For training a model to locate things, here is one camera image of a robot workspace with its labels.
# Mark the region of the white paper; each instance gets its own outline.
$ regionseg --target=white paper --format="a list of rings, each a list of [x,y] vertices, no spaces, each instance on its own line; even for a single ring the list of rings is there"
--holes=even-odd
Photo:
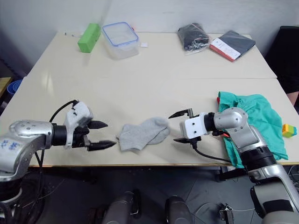
[[[142,48],[147,48],[149,45],[148,45],[148,43],[147,42],[142,42],[141,44],[140,44],[140,47],[142,47]]]
[[[216,48],[218,48],[224,54],[228,55],[229,57],[231,57],[234,60],[241,55],[240,52],[238,52],[235,49],[233,49],[232,47],[228,46],[225,42],[223,42],[219,38],[216,38],[215,40],[213,40],[212,45],[214,45]]]

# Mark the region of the blue bucket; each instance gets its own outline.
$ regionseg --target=blue bucket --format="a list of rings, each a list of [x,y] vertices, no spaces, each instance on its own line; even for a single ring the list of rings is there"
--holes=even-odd
[[[15,92],[17,92],[19,86],[21,85],[21,82],[22,82],[21,79],[12,82],[11,84],[8,85],[8,87],[7,87],[7,91],[8,91],[11,95],[14,95]]]

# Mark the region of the clear plastic container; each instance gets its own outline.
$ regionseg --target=clear plastic container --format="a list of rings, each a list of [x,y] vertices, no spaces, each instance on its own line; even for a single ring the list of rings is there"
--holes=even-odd
[[[106,47],[113,59],[122,59],[138,55],[139,38],[126,22],[103,26]]]

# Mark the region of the gray sock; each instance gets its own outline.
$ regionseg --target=gray sock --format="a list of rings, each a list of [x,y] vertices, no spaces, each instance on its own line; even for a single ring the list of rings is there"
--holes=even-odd
[[[140,125],[124,125],[119,136],[121,151],[142,150],[147,144],[163,141],[170,131],[168,121],[164,118],[150,118]]]

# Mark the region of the plastic bag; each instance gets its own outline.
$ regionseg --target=plastic bag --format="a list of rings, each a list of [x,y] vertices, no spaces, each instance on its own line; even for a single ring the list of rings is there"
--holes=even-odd
[[[183,44],[186,55],[204,50],[210,45],[212,39],[205,33],[202,26],[195,22],[178,29],[178,36]]]

